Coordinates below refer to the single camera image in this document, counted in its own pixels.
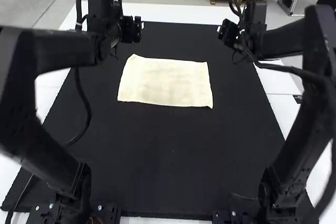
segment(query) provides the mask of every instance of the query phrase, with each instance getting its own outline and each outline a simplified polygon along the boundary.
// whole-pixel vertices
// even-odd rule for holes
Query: table surface
[[[217,6],[178,6],[178,5],[155,5],[155,4],[131,4],[124,3],[123,11],[125,15],[141,16],[143,21],[220,25],[223,19],[228,18],[238,22],[229,7]],[[88,13],[87,2],[82,2],[82,13]],[[74,29],[76,23],[76,9],[72,8],[60,30]],[[275,64],[283,65],[281,60],[273,61]],[[256,68],[260,82],[264,87],[268,101],[273,109],[275,117],[284,138],[287,137],[290,128],[296,118],[300,105],[296,103],[293,94],[300,94],[292,77],[288,73],[276,72],[266,69]],[[37,115],[43,122],[49,109],[51,108],[69,69],[59,70],[39,76],[35,81],[36,87],[36,107]],[[313,205],[315,205],[324,190],[331,170],[331,145],[328,144],[319,161],[314,167],[308,183],[307,192]],[[9,158],[0,155],[0,203],[3,202],[10,189],[20,165],[14,163]],[[0,223],[4,223],[7,212],[0,211]],[[28,213],[17,213],[12,219],[12,223],[24,224],[28,218]],[[329,209],[320,219],[321,224],[333,223],[336,219],[336,200],[334,199]],[[122,217],[122,224],[209,224],[209,221],[199,220],[175,220],[156,218],[135,218]]]

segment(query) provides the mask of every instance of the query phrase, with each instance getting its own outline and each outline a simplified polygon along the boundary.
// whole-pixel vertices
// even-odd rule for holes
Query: cream towel
[[[206,62],[150,59],[132,55],[124,67],[118,101],[212,109]]]

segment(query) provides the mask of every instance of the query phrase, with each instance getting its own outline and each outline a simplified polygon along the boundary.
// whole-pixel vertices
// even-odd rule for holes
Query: floor
[[[209,6],[209,0],[123,0],[125,3],[151,3],[169,5],[201,5]],[[314,0],[299,0],[298,12]],[[65,19],[75,0],[0,0],[0,24],[20,27],[58,29]],[[227,2],[216,5],[227,5]],[[289,17],[277,4],[277,0],[268,1],[268,29],[277,28],[298,19]],[[300,67],[301,57],[290,57],[283,60],[286,65]],[[303,91],[300,79],[295,82]]]

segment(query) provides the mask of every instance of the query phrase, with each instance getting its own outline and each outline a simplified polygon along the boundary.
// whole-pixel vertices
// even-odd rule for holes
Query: black mat
[[[228,207],[231,192],[257,196],[262,173],[284,138],[253,65],[234,66],[216,29],[145,23],[142,42],[120,45],[119,60],[82,69],[93,118],[70,151],[92,168],[92,201],[114,201],[124,215],[209,219],[212,210]],[[207,61],[214,108],[118,102],[122,70],[133,53]],[[64,143],[85,118],[71,71],[44,126]],[[2,209],[14,204],[28,178],[20,171]],[[18,210],[52,199],[39,182]],[[311,209],[308,199],[302,209]]]

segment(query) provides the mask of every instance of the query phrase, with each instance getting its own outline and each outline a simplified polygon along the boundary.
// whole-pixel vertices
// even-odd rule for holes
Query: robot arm
[[[334,11],[329,6],[310,6],[304,19],[269,31],[265,25],[266,2],[248,2],[243,13],[238,25],[223,21],[219,39],[249,56],[258,67],[299,74],[305,88],[286,142],[261,179],[257,222],[315,223],[336,189],[336,141],[332,143],[333,172],[315,210],[301,219],[296,209],[306,195],[314,165],[336,136]],[[297,54],[303,54],[303,70],[258,62]]]
[[[57,192],[59,211],[51,223],[61,217],[63,223],[87,222],[91,171],[41,125],[35,79],[58,69],[95,66],[120,42],[141,39],[141,18],[124,16],[121,0],[88,4],[87,32],[0,27],[0,151]]]

